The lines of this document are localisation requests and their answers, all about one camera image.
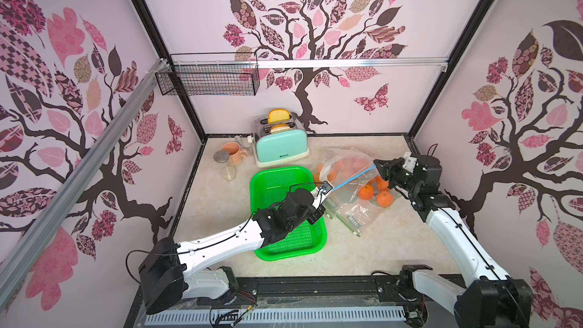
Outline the clear blue-zip bag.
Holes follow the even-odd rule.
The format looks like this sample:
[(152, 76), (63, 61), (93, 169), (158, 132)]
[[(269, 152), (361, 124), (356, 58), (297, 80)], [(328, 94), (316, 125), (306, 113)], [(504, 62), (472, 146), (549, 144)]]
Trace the clear blue-zip bag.
[(332, 185), (323, 202), (326, 215), (358, 237), (401, 197), (381, 179), (373, 159), (354, 147), (326, 148), (316, 176)]

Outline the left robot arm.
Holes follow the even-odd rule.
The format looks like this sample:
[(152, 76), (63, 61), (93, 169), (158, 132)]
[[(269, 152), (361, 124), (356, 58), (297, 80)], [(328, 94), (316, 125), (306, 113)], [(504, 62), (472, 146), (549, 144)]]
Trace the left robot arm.
[(210, 266), (276, 244), (304, 222), (316, 223), (330, 191), (328, 183), (313, 191), (298, 188), (226, 231), (198, 240), (176, 242), (167, 237), (156, 243), (138, 268), (147, 314), (158, 314), (182, 299), (233, 296), (238, 283), (232, 270)]

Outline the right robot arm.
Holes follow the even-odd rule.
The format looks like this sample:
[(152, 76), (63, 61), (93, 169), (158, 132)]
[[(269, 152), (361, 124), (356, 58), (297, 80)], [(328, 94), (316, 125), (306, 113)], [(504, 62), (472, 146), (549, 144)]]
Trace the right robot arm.
[(429, 297), (449, 311), (460, 327), (527, 327), (533, 299), (530, 286), (513, 279), (486, 252), (440, 191), (440, 161), (406, 153), (373, 164), (389, 188), (401, 193), (442, 241), (465, 283), (456, 285), (426, 265), (405, 265), (399, 274), (404, 296)]

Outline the green plastic basket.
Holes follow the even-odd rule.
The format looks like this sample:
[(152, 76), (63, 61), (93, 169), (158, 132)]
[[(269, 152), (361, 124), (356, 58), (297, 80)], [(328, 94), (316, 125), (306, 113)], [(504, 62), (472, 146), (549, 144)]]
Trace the green plastic basket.
[(312, 255), (326, 244), (324, 221), (316, 213), (318, 187), (307, 168), (287, 166), (264, 170), (250, 181), (251, 212), (260, 224), (264, 243), (255, 251), (263, 261)]

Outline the mint green toaster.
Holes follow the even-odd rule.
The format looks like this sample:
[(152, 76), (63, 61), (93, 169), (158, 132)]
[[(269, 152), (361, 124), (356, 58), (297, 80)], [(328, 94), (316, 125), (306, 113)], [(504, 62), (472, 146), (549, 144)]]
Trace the mint green toaster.
[[(297, 114), (290, 112), (290, 115), (289, 120), (273, 124), (268, 123), (268, 115), (254, 121), (253, 132), (248, 139), (254, 148), (255, 163), (258, 167), (280, 166), (310, 155), (308, 133)], [(271, 135), (271, 127), (282, 123), (290, 124), (291, 130)]]

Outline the clear glass jar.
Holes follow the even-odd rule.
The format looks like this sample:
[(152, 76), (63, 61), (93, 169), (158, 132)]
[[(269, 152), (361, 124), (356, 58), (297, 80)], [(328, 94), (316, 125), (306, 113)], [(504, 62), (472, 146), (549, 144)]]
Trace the clear glass jar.
[(227, 181), (233, 181), (237, 176), (237, 171), (235, 166), (232, 164), (231, 160), (228, 159), (223, 163), (223, 168), (221, 169), (222, 177)]

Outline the pink ceramic mug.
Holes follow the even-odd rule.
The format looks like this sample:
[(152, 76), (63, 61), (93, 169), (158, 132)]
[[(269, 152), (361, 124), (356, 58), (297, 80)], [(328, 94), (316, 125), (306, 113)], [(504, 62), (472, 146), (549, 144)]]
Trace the pink ceramic mug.
[(228, 152), (229, 158), (234, 166), (241, 164), (249, 156), (248, 151), (237, 142), (224, 144), (222, 150)]

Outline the yellow toast slice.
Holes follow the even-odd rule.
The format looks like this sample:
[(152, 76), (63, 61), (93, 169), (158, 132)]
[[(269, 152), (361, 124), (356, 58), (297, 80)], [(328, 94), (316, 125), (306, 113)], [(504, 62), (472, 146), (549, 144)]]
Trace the yellow toast slice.
[(268, 114), (268, 123), (278, 123), (281, 121), (287, 121), (291, 118), (290, 112), (286, 109), (273, 109)]

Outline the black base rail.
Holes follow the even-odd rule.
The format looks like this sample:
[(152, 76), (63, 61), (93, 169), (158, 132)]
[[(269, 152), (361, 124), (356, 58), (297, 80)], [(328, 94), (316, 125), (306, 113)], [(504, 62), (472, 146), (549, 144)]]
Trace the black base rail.
[(238, 291), (227, 292), (218, 299), (183, 298), (172, 307), (235, 308), (243, 305), (278, 305), (340, 299), (372, 299), (381, 304), (418, 307), (431, 299), (399, 285), (396, 275), (387, 273), (369, 276), (288, 276), (239, 277)]

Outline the aluminium rail bar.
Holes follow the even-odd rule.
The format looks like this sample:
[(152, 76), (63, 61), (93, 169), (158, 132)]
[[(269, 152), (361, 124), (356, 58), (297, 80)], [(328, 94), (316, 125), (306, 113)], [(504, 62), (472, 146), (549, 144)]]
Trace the aluminium rail bar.
[(167, 59), (156, 60), (137, 89), (130, 95), (127, 103), (106, 126), (103, 134), (89, 149), (79, 166), (65, 180), (49, 205), (38, 215), (24, 237), (7, 256), (4, 264), (1, 265), (2, 308), (6, 306), (21, 281), (26, 278), (36, 259), (43, 253), (123, 132), (129, 127), (147, 97), (156, 87), (156, 73), (168, 65)]

